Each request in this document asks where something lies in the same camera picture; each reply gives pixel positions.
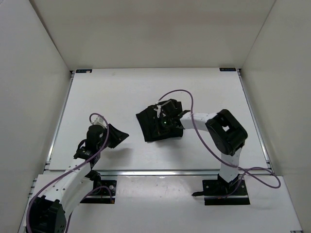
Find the black pleated skirt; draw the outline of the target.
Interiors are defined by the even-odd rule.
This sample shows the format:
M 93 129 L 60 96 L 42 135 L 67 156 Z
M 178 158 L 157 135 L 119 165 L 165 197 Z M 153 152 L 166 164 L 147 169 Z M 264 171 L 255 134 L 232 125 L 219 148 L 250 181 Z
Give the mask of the black pleated skirt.
M 154 142 L 159 140 L 164 140 L 168 138 L 182 137 L 183 135 L 155 135 L 154 134 L 154 117 L 156 116 L 156 111 L 154 110 L 155 104 L 148 106 L 146 109 L 136 114 L 138 122 L 140 124 L 144 140 L 146 142 Z

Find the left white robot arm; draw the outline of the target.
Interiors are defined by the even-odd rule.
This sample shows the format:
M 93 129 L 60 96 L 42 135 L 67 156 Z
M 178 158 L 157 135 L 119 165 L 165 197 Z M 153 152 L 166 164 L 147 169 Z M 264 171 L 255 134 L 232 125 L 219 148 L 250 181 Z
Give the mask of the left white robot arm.
M 65 233 L 73 210 L 92 193 L 103 189 L 93 168 L 105 148 L 115 148 L 129 137 L 111 124 L 89 126 L 65 173 L 33 195 L 26 213 L 26 232 Z

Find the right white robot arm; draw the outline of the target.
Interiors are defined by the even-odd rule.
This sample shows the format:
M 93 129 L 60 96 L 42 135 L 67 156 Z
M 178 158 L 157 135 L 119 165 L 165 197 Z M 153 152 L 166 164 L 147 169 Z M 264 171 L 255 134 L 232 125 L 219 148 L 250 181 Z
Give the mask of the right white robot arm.
M 248 134 L 244 127 L 227 109 L 218 113 L 192 113 L 190 110 L 179 110 L 173 100 L 157 103 L 155 134 L 161 135 L 169 130 L 196 130 L 208 132 L 221 153 L 221 168 L 218 174 L 218 190 L 230 194 L 239 179 L 240 153 Z

